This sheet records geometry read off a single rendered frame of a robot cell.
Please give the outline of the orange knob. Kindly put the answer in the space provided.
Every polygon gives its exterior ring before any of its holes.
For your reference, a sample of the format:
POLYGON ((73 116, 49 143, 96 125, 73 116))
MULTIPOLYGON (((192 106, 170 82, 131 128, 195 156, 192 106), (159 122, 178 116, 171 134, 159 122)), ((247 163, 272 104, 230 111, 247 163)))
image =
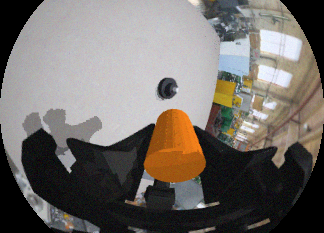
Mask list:
POLYGON ((181 183, 201 175, 206 159, 194 131, 186 112, 175 108, 163 111, 151 135, 145 171, 167 183, 181 183))

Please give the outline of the black round pedestal with silver shaft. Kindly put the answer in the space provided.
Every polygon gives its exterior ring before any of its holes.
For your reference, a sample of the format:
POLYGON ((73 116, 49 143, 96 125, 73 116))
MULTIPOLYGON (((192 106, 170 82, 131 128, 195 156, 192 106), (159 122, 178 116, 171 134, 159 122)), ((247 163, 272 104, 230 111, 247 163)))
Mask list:
POLYGON ((159 82, 158 92, 162 98, 171 99, 177 94, 178 90, 178 83, 174 78, 163 78, 161 82, 159 82))

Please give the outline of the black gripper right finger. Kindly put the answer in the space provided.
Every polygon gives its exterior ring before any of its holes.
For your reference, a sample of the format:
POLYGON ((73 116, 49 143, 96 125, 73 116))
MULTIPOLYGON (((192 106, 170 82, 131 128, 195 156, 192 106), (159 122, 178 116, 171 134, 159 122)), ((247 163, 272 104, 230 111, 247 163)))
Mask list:
POLYGON ((274 159, 278 147, 262 148, 258 151, 238 151, 214 135, 193 126, 198 143, 201 144, 206 167, 201 172, 204 204, 216 203, 218 197, 242 177, 248 168, 255 167, 264 161, 274 159))

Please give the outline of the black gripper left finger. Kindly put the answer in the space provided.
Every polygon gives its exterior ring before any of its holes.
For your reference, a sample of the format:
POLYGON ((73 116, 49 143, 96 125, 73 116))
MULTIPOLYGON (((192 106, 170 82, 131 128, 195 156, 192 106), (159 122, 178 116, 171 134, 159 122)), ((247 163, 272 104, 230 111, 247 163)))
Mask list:
POLYGON ((141 184, 145 157, 150 147, 155 124, 142 128, 129 138, 113 143, 112 146, 97 146, 78 139, 66 138, 66 146, 72 151, 74 159, 84 161, 93 168, 100 169, 112 177, 125 200, 134 201, 141 184))

